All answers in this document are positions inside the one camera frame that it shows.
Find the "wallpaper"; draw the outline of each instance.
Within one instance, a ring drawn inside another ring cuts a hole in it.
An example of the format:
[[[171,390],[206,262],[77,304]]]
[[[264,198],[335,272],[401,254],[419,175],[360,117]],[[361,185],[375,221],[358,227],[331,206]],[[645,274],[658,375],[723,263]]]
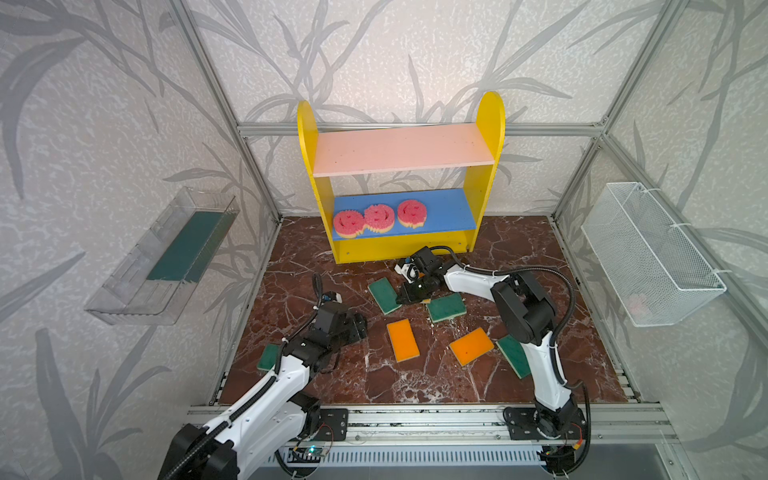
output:
[[[690,2],[614,135],[766,304],[768,2]],[[764,478],[768,355],[725,300],[637,328],[580,226],[606,182],[600,154],[558,224],[643,400],[660,401],[700,478]]]
[[[768,315],[768,3],[687,8],[611,132]]]
[[[154,478],[268,255],[270,213],[166,7],[0,0],[3,480]],[[182,186],[241,212],[177,324],[87,314]]]
[[[588,137],[507,137],[488,200],[488,215],[549,214],[589,142]],[[317,214],[298,137],[251,137],[270,192],[283,214]],[[465,168],[331,177],[336,195],[457,188]]]
[[[491,90],[509,122],[599,121],[662,3],[189,1],[240,122],[293,121],[303,99],[318,121],[472,121]],[[489,212],[551,212],[586,140],[508,139]],[[297,139],[250,143],[281,211],[316,214]],[[361,175],[333,186],[336,195],[450,188],[463,173]]]

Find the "pink shelf board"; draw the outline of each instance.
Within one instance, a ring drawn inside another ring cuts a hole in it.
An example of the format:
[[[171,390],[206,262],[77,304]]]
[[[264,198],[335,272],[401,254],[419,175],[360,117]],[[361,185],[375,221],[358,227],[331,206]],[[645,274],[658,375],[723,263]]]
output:
[[[475,124],[320,134],[315,177],[493,165]]]

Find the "green sponge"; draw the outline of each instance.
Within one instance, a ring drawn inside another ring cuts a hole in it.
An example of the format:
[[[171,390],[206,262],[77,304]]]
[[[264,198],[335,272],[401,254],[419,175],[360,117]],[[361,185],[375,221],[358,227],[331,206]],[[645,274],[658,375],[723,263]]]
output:
[[[263,370],[264,372],[269,372],[275,366],[275,362],[277,361],[277,352],[279,351],[280,346],[275,345],[274,343],[270,343],[269,345],[265,346],[264,353],[261,354],[259,364],[256,365],[256,368]]]
[[[368,290],[371,291],[373,299],[379,304],[379,308],[384,312],[384,315],[392,313],[402,306],[395,301],[397,293],[395,293],[395,289],[392,288],[392,285],[386,278],[371,283],[368,285]]]
[[[462,300],[462,296],[458,293],[434,299],[432,302],[427,303],[427,310],[429,310],[429,319],[432,323],[450,320],[467,313],[464,300]]]
[[[526,358],[523,345],[520,345],[520,342],[507,335],[496,342],[496,345],[519,378],[522,379],[531,375],[531,367],[528,365],[528,358]]]

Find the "wire mesh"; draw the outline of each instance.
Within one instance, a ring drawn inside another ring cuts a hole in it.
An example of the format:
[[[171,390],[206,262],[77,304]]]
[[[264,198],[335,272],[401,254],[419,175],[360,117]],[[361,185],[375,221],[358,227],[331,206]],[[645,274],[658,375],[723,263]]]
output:
[[[642,184],[606,184],[581,229],[635,326],[674,325],[726,290]]]

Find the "pink sponge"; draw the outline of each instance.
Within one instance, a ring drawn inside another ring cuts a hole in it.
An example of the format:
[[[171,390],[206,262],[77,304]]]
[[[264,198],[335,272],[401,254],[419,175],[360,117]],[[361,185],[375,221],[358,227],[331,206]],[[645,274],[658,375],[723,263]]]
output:
[[[366,231],[366,219],[357,210],[344,210],[333,217],[333,228],[342,238],[355,238]]]
[[[389,205],[366,208],[366,227],[376,233],[387,233],[395,226],[395,211]]]
[[[424,227],[427,220],[427,207],[418,200],[406,200],[397,207],[397,220],[404,227]]]

